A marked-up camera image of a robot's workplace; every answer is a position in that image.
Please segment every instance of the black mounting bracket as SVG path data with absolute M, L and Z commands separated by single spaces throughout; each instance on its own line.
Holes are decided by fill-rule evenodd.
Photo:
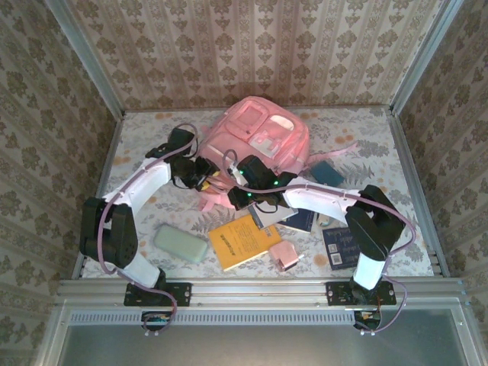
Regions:
M 373 290 L 369 291 L 364 303 L 358 302 L 358 298 L 353 294 L 350 281 L 326 282 L 326 296 L 330 307 L 348 305 L 377 307 L 378 304 L 381 306 L 397 305 L 395 290 L 388 281 L 381 281 Z
M 190 282 L 167 282 L 164 291 L 175 298 L 178 307 L 190 306 Z M 124 298 L 125 307 L 170 307 L 171 305 L 171 300 L 164 295 L 141 290 L 132 284 L 127 285 Z

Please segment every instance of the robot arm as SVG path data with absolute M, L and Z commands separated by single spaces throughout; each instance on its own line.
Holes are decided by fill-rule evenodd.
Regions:
M 368 185 L 362 191 L 348 191 L 297 178 L 291 173 L 276 176 L 255 156 L 248 156 L 237 169 L 231 170 L 239 171 L 247 182 L 246 187 L 234 187 L 229 192 L 230 202 L 237 210 L 266 201 L 304 208 L 347 223 L 361 250 L 351 286 L 358 302 L 365 301 L 379 283 L 387 256 L 405 227 L 393 214 L 396 209 L 381 189 Z
M 186 156 L 190 148 L 185 149 L 185 146 L 193 139 L 193 133 L 175 128 L 169 141 L 149 151 L 141 166 L 122 185 L 102 198 L 90 197 L 84 203 L 79 247 L 83 255 L 100 261 L 98 230 L 102 225 L 102 268 L 115 267 L 124 277 L 144 287 L 164 289 L 164 271 L 151 265 L 137 252 L 134 216 L 169 181 L 180 178 L 188 188 L 199 191 L 207 177 L 218 172 L 218 168 L 209 160 L 200 157 L 193 160 Z M 176 154 L 165 159 L 171 152 Z M 110 207 L 106 219 L 101 223 L 107 206 Z

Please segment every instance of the white label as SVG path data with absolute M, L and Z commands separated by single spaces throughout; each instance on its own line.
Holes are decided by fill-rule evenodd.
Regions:
M 328 244 L 329 253 L 336 253 L 337 252 L 337 245 L 336 244 Z
M 342 264 L 342 258 L 340 253 L 336 254 L 331 254 L 330 258 L 332 259 L 332 264 L 333 265 L 341 265 Z

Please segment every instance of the pink small box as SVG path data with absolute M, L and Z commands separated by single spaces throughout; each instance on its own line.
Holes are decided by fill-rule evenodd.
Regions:
M 273 261 L 275 261 L 280 268 L 280 271 L 287 271 L 297 265 L 298 261 L 300 261 L 300 258 L 295 251 L 295 246 L 287 240 L 275 244 L 268 252 Z

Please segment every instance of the floral tablecloth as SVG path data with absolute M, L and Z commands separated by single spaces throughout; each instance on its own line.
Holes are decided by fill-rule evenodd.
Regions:
M 417 226 L 417 240 L 400 253 L 388 268 L 393 276 L 433 275 L 427 249 L 417 225 L 416 214 L 409 196 L 402 167 L 390 133 L 390 112 L 383 107 L 374 108 L 289 108 L 300 116 L 310 128 L 311 153 L 325 153 L 341 149 L 358 141 L 352 152 L 335 157 L 329 163 L 344 177 L 342 188 L 363 188 L 377 185 L 395 204 L 398 211 Z M 223 113 L 212 111 L 138 112 L 128 113 L 118 142 L 106 192 L 112 191 L 135 171 L 144 155 L 154 146 L 164 143 L 172 128 L 182 122 L 195 124 L 199 129 L 210 127 Z M 317 278 L 350 276 L 353 268 L 332 271 L 319 227 L 314 224 L 311 234 L 278 228 L 281 236 L 295 244 L 303 254 L 298 265 L 285 273 L 279 272 L 269 255 L 247 262 L 231 271 L 223 272 L 207 233 L 220 225 L 248 214 L 247 210 L 234 211 L 214 207 L 199 211 L 199 198 L 195 191 L 182 190 L 168 184 L 159 189 L 143 206 L 136 217 L 139 251 L 154 265 L 163 268 L 169 278 Z M 205 239 L 209 250 L 204 260 L 193 265 L 172 257 L 153 245 L 158 227 L 167 223 Z M 404 230 L 397 245 L 407 241 Z M 87 259 L 82 277 L 106 277 L 100 265 Z

